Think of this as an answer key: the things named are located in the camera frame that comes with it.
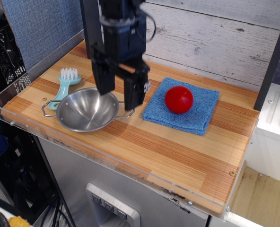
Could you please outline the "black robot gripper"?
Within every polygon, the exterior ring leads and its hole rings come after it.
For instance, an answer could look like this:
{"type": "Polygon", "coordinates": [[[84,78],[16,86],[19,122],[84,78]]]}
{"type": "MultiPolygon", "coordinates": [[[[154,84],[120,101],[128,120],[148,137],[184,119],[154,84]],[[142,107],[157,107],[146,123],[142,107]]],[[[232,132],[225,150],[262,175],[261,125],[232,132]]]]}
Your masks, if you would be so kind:
{"type": "Polygon", "coordinates": [[[129,111],[143,104],[150,90],[149,67],[143,61],[146,51],[147,17],[114,19],[100,17],[104,42],[92,44],[92,71],[100,95],[115,89],[115,75],[124,79],[124,108],[129,111]]]}

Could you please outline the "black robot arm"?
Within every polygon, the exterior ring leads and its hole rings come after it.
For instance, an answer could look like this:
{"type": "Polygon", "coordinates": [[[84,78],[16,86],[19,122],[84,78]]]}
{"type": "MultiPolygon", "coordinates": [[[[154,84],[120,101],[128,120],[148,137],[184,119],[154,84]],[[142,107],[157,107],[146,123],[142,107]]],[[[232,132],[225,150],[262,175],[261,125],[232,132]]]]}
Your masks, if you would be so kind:
{"type": "Polygon", "coordinates": [[[104,43],[93,43],[92,71],[101,95],[115,89],[115,76],[124,81],[124,104],[131,110],[144,101],[149,66],[143,61],[146,50],[147,14],[141,0],[101,0],[100,23],[104,43]]]}

